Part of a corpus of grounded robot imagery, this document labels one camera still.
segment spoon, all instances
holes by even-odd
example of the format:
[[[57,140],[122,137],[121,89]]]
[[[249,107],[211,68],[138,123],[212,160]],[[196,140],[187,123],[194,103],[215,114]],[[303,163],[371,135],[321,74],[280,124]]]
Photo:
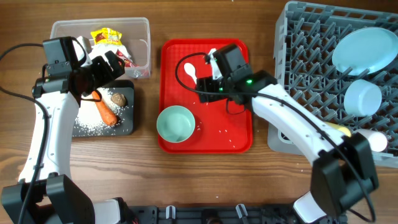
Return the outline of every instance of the spoon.
[[[191,63],[185,63],[184,70],[189,76],[192,77],[193,81],[196,84],[197,83],[197,76],[196,76],[195,67]]]

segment carrot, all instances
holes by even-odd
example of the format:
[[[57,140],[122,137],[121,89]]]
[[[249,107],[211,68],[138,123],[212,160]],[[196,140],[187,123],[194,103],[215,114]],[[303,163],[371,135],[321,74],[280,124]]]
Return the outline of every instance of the carrot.
[[[91,95],[93,96],[94,100],[99,100],[100,96],[97,94],[97,92],[92,92]],[[113,126],[118,122],[118,118],[116,115],[105,105],[104,101],[101,100],[101,102],[95,102],[95,105],[98,108],[98,111],[101,115],[102,120],[104,123],[108,126]]]

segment transparent container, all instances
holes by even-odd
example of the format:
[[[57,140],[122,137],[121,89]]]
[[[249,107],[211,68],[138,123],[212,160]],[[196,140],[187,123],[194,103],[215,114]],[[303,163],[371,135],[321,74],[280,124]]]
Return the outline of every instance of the transparent container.
[[[138,66],[134,68],[126,68],[126,73],[121,78],[149,78],[150,30],[147,18],[137,17],[57,21],[52,26],[50,38],[83,36],[90,40],[91,46],[94,46],[94,40],[90,32],[104,27],[111,28],[122,33],[121,42],[127,48],[132,61]]]

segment metal dish rack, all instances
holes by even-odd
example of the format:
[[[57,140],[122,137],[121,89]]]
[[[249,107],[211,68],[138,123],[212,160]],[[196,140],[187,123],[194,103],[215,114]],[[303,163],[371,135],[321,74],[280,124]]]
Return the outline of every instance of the metal dish rack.
[[[355,131],[383,132],[389,145],[373,152],[376,165],[398,168],[398,60],[376,73],[349,76],[352,68],[337,71],[331,56],[338,42],[365,27],[382,27],[398,34],[398,14],[288,2],[275,28],[275,77],[285,90],[323,121]],[[349,85],[364,79],[379,86],[382,103],[373,116],[347,114],[343,101]],[[283,133],[269,125],[268,145],[274,151],[302,154]]]

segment light green bowl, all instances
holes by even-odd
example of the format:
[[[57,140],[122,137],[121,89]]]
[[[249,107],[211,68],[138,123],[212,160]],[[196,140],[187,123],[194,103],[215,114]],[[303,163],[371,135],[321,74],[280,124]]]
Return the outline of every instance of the light green bowl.
[[[169,106],[157,117],[156,128],[162,139],[172,143],[183,142],[195,130],[195,118],[183,106]]]

